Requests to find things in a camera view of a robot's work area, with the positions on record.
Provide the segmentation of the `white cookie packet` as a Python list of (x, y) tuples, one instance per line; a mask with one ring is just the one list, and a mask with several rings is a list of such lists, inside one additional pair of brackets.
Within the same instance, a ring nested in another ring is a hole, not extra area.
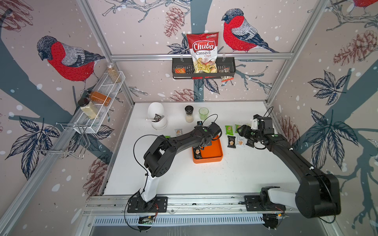
[(175, 135), (176, 135), (176, 137), (183, 135), (182, 129), (175, 129)]
[(236, 137), (236, 145), (237, 145), (238, 147), (242, 147), (242, 148), (244, 148), (244, 147), (245, 147), (245, 138), (242, 137), (242, 136), (237, 136), (237, 137)]

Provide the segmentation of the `black cookie packet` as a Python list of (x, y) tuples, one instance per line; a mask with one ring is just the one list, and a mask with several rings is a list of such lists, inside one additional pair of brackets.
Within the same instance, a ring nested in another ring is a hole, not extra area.
[(236, 148), (236, 137), (235, 136), (228, 136), (228, 148)]
[(193, 147), (193, 152), (194, 152), (194, 159), (195, 160), (202, 159), (201, 148), (199, 148), (199, 147)]
[(246, 145), (249, 146), (249, 147), (252, 147), (252, 148), (255, 147), (255, 143), (254, 143), (254, 141), (249, 140), (249, 139), (246, 141)]

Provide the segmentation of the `black cookie packet front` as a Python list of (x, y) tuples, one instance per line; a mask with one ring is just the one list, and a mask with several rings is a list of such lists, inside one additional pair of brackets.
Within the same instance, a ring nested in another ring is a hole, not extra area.
[(193, 152), (194, 152), (194, 159), (195, 160), (202, 159), (201, 148), (199, 148), (199, 147), (193, 147)]

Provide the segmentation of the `white cookie packet front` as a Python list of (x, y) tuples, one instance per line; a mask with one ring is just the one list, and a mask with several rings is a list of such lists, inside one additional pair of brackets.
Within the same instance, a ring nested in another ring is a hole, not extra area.
[(182, 129), (175, 129), (175, 135), (176, 135), (176, 137), (183, 135)]

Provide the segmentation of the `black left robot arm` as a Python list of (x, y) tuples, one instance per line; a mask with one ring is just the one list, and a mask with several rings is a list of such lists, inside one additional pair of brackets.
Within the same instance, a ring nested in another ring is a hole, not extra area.
[(219, 125), (211, 123), (209, 126), (197, 125), (192, 131), (172, 138), (157, 136), (143, 157), (147, 179), (139, 192), (142, 200), (148, 203), (155, 199), (159, 178), (168, 172), (177, 154), (192, 147), (210, 146), (221, 134)]

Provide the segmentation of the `orange storage box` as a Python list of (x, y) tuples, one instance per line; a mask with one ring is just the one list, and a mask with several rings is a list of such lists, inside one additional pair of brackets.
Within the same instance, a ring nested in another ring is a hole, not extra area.
[(195, 164), (220, 162), (223, 158), (223, 151), (220, 139), (212, 141), (212, 145), (201, 149), (202, 159), (195, 160), (193, 152), (193, 162)]

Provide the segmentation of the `green glass cup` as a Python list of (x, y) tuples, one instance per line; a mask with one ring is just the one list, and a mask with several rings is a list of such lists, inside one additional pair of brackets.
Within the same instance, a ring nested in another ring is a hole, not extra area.
[(201, 107), (199, 109), (199, 116), (202, 121), (206, 120), (209, 115), (209, 110), (206, 107)]

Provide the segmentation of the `glass grinder black cap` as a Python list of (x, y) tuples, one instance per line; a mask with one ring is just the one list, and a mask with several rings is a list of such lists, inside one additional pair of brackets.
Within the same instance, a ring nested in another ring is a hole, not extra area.
[(187, 123), (191, 123), (194, 121), (193, 112), (194, 112), (193, 106), (188, 105), (185, 107), (185, 113), (186, 113), (185, 120)]

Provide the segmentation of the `white utensil holder cup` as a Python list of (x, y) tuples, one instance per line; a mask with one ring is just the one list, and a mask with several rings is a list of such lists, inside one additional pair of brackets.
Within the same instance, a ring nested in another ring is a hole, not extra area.
[(167, 127), (167, 118), (161, 103), (154, 102), (150, 104), (146, 121), (150, 122), (155, 130), (162, 130)]

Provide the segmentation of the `red Chuba chips bag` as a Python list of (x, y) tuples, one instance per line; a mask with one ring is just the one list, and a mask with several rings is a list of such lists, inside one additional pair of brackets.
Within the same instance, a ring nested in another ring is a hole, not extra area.
[(194, 73), (217, 73), (219, 33), (187, 34)]

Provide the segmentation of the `glass spice jar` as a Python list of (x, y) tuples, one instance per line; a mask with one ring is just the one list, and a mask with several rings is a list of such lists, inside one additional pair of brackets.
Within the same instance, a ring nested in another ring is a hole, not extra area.
[(113, 83), (119, 83), (122, 81), (119, 71), (114, 63), (107, 65), (107, 72)]

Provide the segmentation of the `pale spice jar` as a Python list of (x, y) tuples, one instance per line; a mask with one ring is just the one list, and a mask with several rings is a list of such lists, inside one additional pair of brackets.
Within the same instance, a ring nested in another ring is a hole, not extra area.
[(89, 119), (93, 120), (97, 117), (99, 110), (88, 98), (80, 99), (78, 105)]

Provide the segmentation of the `aluminium front rail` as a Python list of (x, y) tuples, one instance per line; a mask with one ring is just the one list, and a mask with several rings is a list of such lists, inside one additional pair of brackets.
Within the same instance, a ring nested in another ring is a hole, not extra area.
[[(259, 197), (258, 193), (230, 194), (166, 194), (166, 212), (163, 215), (194, 214), (247, 214), (245, 196)], [(130, 195), (103, 195), (89, 199), (83, 209), (83, 215), (115, 215), (127, 213)]]

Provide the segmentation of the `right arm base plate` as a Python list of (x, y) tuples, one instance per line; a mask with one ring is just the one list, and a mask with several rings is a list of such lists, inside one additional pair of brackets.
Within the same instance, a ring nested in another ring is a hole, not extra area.
[(245, 195), (244, 203), (247, 211), (286, 211), (285, 205), (273, 203), (266, 193)]

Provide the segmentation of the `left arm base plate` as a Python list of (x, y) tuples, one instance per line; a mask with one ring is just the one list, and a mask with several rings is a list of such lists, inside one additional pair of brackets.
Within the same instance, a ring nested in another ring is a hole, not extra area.
[(155, 197), (146, 202), (142, 197), (132, 197), (128, 201), (127, 213), (160, 213), (167, 211), (168, 198)]

